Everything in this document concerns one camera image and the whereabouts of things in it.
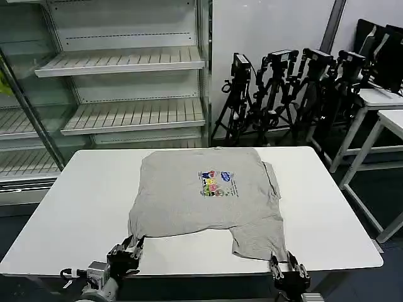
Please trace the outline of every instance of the gray t-shirt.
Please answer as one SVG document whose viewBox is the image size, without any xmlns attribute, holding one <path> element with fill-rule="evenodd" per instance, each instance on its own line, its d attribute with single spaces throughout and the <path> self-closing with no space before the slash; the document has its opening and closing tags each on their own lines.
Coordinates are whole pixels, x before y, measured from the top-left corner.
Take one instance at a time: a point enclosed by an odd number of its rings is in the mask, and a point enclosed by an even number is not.
<svg viewBox="0 0 403 302">
<path fill-rule="evenodd" d="M 229 229 L 232 251 L 287 259 L 273 168 L 253 148 L 156 151 L 142 161 L 130 211 L 134 240 Z"/>
</svg>

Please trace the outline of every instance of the t-shirt sleeve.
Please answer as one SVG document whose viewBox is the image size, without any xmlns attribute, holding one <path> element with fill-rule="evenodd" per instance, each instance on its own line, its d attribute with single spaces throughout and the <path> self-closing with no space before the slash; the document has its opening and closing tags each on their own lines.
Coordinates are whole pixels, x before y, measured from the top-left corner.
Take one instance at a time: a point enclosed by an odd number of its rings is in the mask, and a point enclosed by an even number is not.
<svg viewBox="0 0 403 302">
<path fill-rule="evenodd" d="M 287 260 L 281 216 L 267 217 L 230 228 L 234 238 L 232 252 L 241 257 L 270 260 L 274 252 L 279 261 Z"/>
</svg>

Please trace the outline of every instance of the white table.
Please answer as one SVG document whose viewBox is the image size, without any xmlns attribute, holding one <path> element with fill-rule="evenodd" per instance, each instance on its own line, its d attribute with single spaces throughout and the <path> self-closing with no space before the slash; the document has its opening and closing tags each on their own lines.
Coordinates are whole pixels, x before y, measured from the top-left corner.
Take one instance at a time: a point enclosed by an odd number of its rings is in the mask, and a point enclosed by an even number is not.
<svg viewBox="0 0 403 302">
<path fill-rule="evenodd" d="M 273 164 L 290 250 L 310 271 L 382 266 L 336 183 L 309 147 L 257 148 Z M 127 236 L 142 159 L 153 150 L 78 151 L 0 263 L 0 273 L 58 276 L 86 269 Z M 268 263 L 232 255 L 228 230 L 147 238 L 140 275 L 250 274 Z"/>
<path fill-rule="evenodd" d="M 340 189 L 346 190 L 347 193 L 358 203 L 364 214 L 371 221 L 373 226 L 379 231 L 377 241 L 384 243 L 401 227 L 403 227 L 403 213 L 401 213 L 386 229 L 379 224 L 378 220 L 371 214 L 370 210 L 365 206 L 362 200 L 355 194 L 354 190 L 349 186 L 357 171 L 374 170 L 374 169 L 392 169 L 403 167 L 403 162 L 390 162 L 379 164 L 363 164 L 365 157 L 370 153 L 373 144 L 376 142 L 379 134 L 386 127 L 403 140 L 403 110 L 381 110 L 378 112 L 379 120 L 373 127 L 371 133 L 366 139 L 361 151 L 351 164 L 348 172 L 340 182 Z"/>
<path fill-rule="evenodd" d="M 364 102 L 362 107 L 355 116 L 354 122 L 351 124 L 346 137 L 344 138 L 336 156 L 331 159 L 326 153 L 325 159 L 330 165 L 329 171 L 335 172 L 339 167 L 342 159 L 346 155 L 356 155 L 361 149 L 349 149 L 351 142 L 353 141 L 357 131 L 360 129 L 361 124 L 369 111 L 378 111 L 386 109 L 403 109 L 403 98 L 397 94 L 386 91 L 382 88 L 373 89 L 361 89 L 360 97 Z M 311 130 L 307 137 L 308 141 L 311 141 L 316 148 L 321 149 L 321 146 L 313 139 L 314 128 Z M 401 146 L 388 146 L 388 147 L 375 147 L 371 149 L 371 153 L 381 152 L 396 152 L 403 151 L 403 145 Z"/>
</svg>

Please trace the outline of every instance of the printed graphic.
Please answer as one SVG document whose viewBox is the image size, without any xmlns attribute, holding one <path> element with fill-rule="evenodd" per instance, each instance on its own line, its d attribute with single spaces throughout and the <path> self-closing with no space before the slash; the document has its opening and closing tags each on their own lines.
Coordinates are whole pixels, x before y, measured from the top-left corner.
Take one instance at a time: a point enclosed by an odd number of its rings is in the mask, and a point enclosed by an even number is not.
<svg viewBox="0 0 403 302">
<path fill-rule="evenodd" d="M 234 173 L 220 171 L 199 172 L 199 179 L 201 180 L 203 188 L 200 193 L 203 196 L 239 197 Z"/>
</svg>

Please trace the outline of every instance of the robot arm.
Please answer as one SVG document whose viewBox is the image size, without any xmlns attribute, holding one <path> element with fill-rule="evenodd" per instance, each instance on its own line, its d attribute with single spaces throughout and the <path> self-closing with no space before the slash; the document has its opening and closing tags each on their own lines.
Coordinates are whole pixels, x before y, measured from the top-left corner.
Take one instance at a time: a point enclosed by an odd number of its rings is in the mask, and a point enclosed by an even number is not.
<svg viewBox="0 0 403 302">
<path fill-rule="evenodd" d="M 82 289 L 82 295 L 74 302 L 112 302 L 116 301 L 122 281 L 131 274 L 139 273 L 139 262 L 144 246 L 144 237 L 141 238 L 132 250 L 128 249 L 132 236 L 115 245 L 106 256 L 108 263 L 94 261 L 87 271 L 77 270 L 78 278 L 86 280 L 87 285 Z M 310 276 L 303 264 L 287 252 L 288 269 L 282 272 L 276 255 L 272 254 L 269 262 L 274 279 L 275 288 L 281 291 L 275 302 L 320 302 L 323 301 L 319 293 L 306 293 L 310 286 Z M 60 272 L 63 279 L 65 274 L 73 278 L 72 269 Z"/>
</svg>

